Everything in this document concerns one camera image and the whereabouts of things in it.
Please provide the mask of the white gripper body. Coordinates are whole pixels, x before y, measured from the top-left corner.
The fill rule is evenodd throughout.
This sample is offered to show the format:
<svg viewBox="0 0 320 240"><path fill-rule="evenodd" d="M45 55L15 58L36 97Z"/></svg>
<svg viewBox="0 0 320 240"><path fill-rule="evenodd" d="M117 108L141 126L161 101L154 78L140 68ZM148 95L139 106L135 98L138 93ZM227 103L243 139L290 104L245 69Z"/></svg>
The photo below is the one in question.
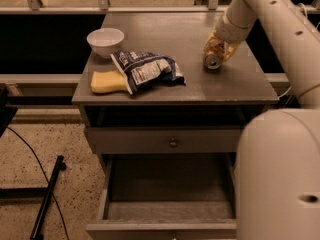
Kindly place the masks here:
<svg viewBox="0 0 320 240"><path fill-rule="evenodd" d="M252 23L245 21L235 23L227 13L224 13L215 25L215 29L220 40L229 44L236 44L241 43L248 37L252 29Z"/></svg>

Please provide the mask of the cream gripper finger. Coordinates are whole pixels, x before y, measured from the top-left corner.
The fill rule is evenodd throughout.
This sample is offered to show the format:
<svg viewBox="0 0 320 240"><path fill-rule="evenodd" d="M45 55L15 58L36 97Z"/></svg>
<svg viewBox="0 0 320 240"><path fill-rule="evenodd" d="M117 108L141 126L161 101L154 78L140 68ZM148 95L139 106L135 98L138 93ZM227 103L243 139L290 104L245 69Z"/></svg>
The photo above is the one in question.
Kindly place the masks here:
<svg viewBox="0 0 320 240"><path fill-rule="evenodd" d="M224 55L224 41L217 36L216 29L211 31L203 51L205 54L214 53L219 56Z"/></svg>
<svg viewBox="0 0 320 240"><path fill-rule="evenodd" d="M228 61L237 51L239 43L224 43L223 61Z"/></svg>

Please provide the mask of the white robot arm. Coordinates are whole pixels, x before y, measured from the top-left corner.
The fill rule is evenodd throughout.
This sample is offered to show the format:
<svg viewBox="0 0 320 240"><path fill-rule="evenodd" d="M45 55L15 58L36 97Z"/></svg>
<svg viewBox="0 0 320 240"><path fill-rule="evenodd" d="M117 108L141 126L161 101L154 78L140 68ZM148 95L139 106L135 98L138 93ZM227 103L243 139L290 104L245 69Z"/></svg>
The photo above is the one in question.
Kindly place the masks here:
<svg viewBox="0 0 320 240"><path fill-rule="evenodd" d="M235 162L237 240L320 240L320 33L291 0L232 0L206 50L229 59L260 22L297 109L242 131Z"/></svg>

